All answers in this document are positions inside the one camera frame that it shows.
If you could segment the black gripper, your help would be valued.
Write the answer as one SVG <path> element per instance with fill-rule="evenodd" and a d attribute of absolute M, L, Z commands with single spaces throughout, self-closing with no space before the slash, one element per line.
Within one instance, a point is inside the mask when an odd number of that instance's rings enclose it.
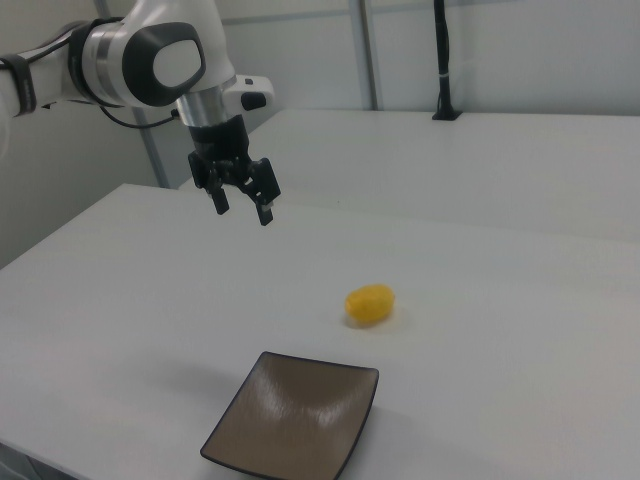
<path fill-rule="evenodd" d="M 189 127 L 189 133 L 195 146 L 188 156 L 194 184 L 209 195 L 217 214 L 229 210 L 216 170 L 222 166 L 224 182 L 240 182 L 239 190 L 255 204 L 260 224 L 268 225 L 273 220 L 273 202 L 280 196 L 280 187 L 268 158 L 251 161 L 243 117 L 236 115 L 214 126 Z"/>

